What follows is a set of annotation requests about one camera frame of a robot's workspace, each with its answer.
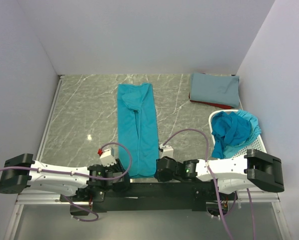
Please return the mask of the teal t shirt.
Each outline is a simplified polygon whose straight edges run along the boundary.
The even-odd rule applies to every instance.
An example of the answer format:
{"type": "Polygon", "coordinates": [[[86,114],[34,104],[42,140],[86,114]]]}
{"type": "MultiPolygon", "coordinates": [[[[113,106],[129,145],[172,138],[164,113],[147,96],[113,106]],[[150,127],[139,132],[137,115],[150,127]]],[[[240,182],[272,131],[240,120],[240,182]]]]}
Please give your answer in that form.
{"type": "Polygon", "coordinates": [[[132,178],[152,178],[159,158],[153,85],[119,84],[117,89],[118,158],[132,178]]]}

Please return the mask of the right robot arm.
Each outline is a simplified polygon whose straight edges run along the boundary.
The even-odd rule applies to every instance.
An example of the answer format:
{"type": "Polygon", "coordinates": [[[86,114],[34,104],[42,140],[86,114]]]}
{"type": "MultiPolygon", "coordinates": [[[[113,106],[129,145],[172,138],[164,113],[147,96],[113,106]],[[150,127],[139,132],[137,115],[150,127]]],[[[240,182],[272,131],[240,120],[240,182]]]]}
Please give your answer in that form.
{"type": "Polygon", "coordinates": [[[269,193],[285,190],[281,159],[257,149],[248,149],[245,155],[215,160],[179,162],[163,156],[156,161],[154,177],[159,182],[216,180],[209,187],[209,195],[216,200],[225,194],[254,187],[269,193]]]}

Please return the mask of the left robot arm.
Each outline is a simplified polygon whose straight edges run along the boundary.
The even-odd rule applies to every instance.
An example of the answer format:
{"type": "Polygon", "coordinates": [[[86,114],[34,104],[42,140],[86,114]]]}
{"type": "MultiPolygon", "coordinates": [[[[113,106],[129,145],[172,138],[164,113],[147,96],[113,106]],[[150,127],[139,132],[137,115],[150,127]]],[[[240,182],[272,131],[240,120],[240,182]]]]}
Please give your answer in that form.
{"type": "Polygon", "coordinates": [[[130,186],[128,171],[108,149],[100,153],[99,164],[85,167],[51,165],[25,153],[7,160],[0,173],[1,194],[19,194],[29,188],[84,201],[109,190],[125,191],[130,186]]]}

